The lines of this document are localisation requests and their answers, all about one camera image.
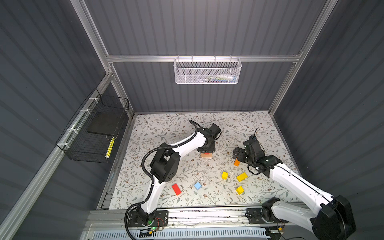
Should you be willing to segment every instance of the blue block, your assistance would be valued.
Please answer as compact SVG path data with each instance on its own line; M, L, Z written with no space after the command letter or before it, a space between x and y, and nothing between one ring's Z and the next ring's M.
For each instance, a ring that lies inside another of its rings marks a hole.
M197 182L197 183L195 184L195 188L196 188L196 190L199 190L199 189L201 188L201 184L200 184L199 182Z

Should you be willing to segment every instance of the floral tabletop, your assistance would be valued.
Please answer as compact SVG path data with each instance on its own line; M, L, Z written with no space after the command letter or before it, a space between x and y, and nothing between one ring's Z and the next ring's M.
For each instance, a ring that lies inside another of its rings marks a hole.
M190 119L203 127L215 123L222 134L216 140L212 158L202 158L194 150L180 160L176 176L161 194L159 207L253 204L271 197L286 202L299 201L286 188L263 174L252 175L246 164L240 163L238 167L233 164L233 149L242 147L242 143L258 128L256 136L266 155L275 155L297 172L268 112L145 114L136 118L110 209L126 209L144 199L150 178L141 169L142 157L163 142L171 144L191 135L195 129L189 123ZM153 155L146 160L148 170ZM223 171L228 173L226 180L221 178ZM248 177L239 182L236 177L243 172ZM194 187L196 182L202 185L199 190ZM172 188L175 183L181 190L178 196ZM242 195L236 193L239 186L245 190Z

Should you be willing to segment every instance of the white bottle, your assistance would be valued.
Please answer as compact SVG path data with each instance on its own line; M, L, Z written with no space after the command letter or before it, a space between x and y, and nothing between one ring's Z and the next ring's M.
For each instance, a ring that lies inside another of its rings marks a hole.
M217 75L217 77L228 79L229 81L237 82L237 76L236 75L220 74L220 75Z

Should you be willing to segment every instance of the toy block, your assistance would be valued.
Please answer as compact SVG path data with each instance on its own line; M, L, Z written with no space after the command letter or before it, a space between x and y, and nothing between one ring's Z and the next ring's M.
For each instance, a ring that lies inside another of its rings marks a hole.
M238 167L239 164L240 164L240 162L236 159L234 165L235 165L236 167Z
M200 154L201 157L212 157L212 153L211 152L202 152Z
M241 182L242 180L246 179L248 177L248 175L243 172L242 174L240 174L239 176L237 176L237 180L239 180L239 182Z
M239 195L242 194L242 193L244 192L243 187L240 186L240 187L236 188L236 192L237 192Z
M201 188L201 184L200 184L199 182L197 182L197 183L195 184L195 188L196 188L196 190L199 190L199 189Z
M228 173L227 172L223 172L223 175L221 175L221 178L222 179L227 179L228 178Z
M180 188L176 183L174 185L172 185L172 188L173 188L173 191L175 191L176 196L181 193Z

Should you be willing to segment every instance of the white mesh basket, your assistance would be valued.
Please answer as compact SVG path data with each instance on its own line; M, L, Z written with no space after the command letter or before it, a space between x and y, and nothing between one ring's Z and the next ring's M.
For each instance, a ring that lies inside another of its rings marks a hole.
M177 84L236 84L241 66L239 58L175 58L173 63Z

